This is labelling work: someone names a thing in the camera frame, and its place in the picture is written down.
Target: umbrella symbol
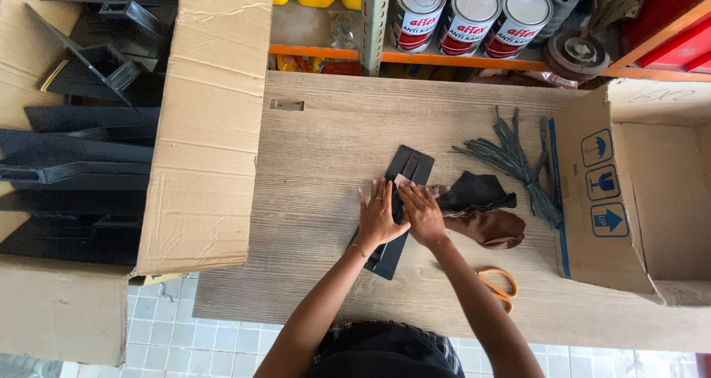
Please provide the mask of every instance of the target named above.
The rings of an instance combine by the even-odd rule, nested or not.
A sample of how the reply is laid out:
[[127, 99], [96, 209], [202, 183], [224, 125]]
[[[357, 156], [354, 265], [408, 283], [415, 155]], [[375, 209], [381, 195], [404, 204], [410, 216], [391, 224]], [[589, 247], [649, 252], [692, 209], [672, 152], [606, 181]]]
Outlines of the umbrella symbol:
[[607, 149], [607, 144], [605, 143], [605, 140], [599, 136], [595, 137], [595, 143], [597, 144], [597, 147], [593, 147], [592, 149], [586, 149], [585, 153], [590, 153], [597, 150], [597, 155], [602, 158], [602, 155], [605, 154], [605, 150]]

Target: rectangular hole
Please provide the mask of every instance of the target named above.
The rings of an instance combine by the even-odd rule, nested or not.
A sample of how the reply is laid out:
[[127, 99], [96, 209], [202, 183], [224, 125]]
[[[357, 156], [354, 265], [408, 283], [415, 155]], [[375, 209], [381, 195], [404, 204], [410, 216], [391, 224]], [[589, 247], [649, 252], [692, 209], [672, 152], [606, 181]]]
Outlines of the rectangular hole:
[[284, 99], [272, 99], [270, 108], [288, 111], [304, 111], [304, 101], [287, 101]]

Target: wooden table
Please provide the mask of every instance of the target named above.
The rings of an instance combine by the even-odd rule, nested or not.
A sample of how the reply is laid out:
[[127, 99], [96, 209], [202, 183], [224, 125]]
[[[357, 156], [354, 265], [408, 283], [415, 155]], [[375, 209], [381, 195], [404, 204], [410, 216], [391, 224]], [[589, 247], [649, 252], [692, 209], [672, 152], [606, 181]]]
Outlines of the wooden table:
[[[451, 145], [486, 137], [494, 105], [510, 118], [521, 108], [520, 139], [529, 160], [540, 153], [538, 119], [582, 91], [270, 72], [247, 265], [200, 274], [194, 316], [284, 323], [343, 253], [358, 224], [359, 186], [368, 188], [405, 144], [435, 159], [430, 183], [451, 184], [468, 170], [495, 173]], [[303, 111], [272, 109], [304, 101]], [[511, 317], [529, 342], [711, 352], [711, 309], [665, 308], [636, 295], [573, 282], [558, 274], [555, 241], [518, 194], [510, 210], [526, 221], [516, 248], [490, 251], [450, 235], [473, 267], [508, 270], [520, 291]], [[434, 257], [408, 239], [395, 278], [364, 270], [337, 320], [400, 320], [453, 337], [472, 337]]]

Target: cardboard box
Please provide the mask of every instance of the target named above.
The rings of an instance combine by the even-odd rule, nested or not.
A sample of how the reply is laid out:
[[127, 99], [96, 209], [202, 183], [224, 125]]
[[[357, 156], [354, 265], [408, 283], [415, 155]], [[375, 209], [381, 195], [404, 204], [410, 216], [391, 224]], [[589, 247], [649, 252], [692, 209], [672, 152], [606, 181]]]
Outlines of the cardboard box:
[[[80, 10], [0, 1], [4, 128], [63, 101], [36, 89], [64, 48], [25, 3], [66, 34]], [[179, 0], [136, 267], [0, 255], [0, 352], [121, 364], [129, 279], [246, 262], [270, 24], [271, 0]], [[0, 240], [26, 219], [1, 212]]]
[[616, 79], [548, 134], [561, 275], [711, 306], [711, 83]]

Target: fragile glass symbol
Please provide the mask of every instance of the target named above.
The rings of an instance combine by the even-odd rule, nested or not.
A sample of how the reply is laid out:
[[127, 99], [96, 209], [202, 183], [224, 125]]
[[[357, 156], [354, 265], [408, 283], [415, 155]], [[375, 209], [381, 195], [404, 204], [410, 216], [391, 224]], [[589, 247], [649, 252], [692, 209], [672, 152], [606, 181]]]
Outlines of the fragile glass symbol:
[[595, 187], [600, 187], [603, 191], [612, 191], [615, 189], [615, 182], [612, 180], [612, 173], [601, 174], [597, 179], [597, 183], [590, 180], [590, 189], [594, 190]]
[[605, 214], [598, 214], [593, 216], [593, 222], [595, 227], [608, 227], [610, 232], [614, 231], [615, 228], [622, 222], [622, 217], [613, 213], [609, 209], [605, 209]]
[[605, 140], [599, 136], [595, 137], [595, 143], [597, 144], [597, 146], [593, 147], [592, 149], [586, 149], [585, 153], [591, 153], [597, 150], [597, 156], [599, 158], [602, 158], [602, 155], [605, 154], [605, 150], [607, 150], [607, 144], [605, 143]]

